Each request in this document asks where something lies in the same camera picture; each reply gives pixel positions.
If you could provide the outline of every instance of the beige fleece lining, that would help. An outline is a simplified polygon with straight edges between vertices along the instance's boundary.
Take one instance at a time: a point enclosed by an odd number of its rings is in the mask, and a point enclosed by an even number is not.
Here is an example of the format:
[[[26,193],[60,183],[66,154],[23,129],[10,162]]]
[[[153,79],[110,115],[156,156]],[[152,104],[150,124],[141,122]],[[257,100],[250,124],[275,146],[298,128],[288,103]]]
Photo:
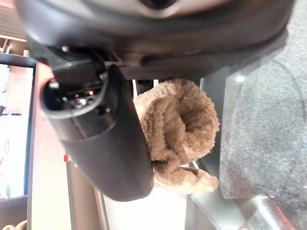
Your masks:
[[[170,80],[134,99],[148,144],[156,186],[184,194],[207,193],[216,177],[181,165],[207,155],[219,122],[211,99],[189,80]]]

